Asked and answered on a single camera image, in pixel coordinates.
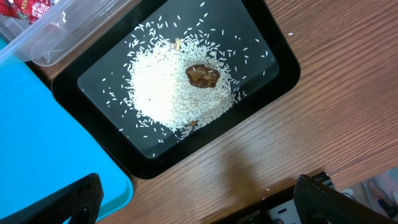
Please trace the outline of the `white rice pile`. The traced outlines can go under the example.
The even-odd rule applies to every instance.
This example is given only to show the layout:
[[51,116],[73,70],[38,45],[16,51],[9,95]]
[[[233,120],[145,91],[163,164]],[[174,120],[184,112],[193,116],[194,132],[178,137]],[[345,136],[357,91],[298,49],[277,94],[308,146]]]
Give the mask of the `white rice pile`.
[[[155,157],[204,128],[278,71],[242,1],[167,1],[106,59],[121,81],[104,78],[106,111],[125,106],[120,130]],[[220,73],[215,88],[192,86],[187,68]]]

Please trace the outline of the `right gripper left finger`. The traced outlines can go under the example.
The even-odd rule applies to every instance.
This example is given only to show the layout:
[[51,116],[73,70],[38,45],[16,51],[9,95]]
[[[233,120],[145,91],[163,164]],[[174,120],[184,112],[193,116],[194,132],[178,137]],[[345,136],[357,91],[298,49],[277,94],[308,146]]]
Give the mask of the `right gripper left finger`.
[[1,224],[95,223],[103,197],[100,177],[92,173],[2,218]]

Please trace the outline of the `red snack wrapper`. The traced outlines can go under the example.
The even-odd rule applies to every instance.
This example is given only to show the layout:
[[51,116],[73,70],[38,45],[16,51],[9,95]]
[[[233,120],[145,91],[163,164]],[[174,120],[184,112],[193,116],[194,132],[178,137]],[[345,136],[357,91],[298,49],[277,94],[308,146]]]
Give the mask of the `red snack wrapper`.
[[1,15],[33,24],[51,8],[51,0],[1,0]]

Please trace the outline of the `brown food piece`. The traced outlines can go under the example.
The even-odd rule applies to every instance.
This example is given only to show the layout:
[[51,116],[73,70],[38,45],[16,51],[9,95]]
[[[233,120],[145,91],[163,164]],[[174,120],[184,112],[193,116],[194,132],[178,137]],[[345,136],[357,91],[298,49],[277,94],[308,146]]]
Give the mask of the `brown food piece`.
[[186,69],[185,74],[192,86],[198,88],[215,88],[220,79],[219,71],[203,64],[193,65]]

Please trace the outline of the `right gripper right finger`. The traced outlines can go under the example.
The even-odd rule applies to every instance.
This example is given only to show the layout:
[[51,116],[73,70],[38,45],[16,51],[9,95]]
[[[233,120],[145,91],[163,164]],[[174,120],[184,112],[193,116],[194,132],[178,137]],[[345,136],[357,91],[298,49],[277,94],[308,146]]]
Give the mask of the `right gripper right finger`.
[[395,224],[307,175],[295,184],[294,204],[302,223]]

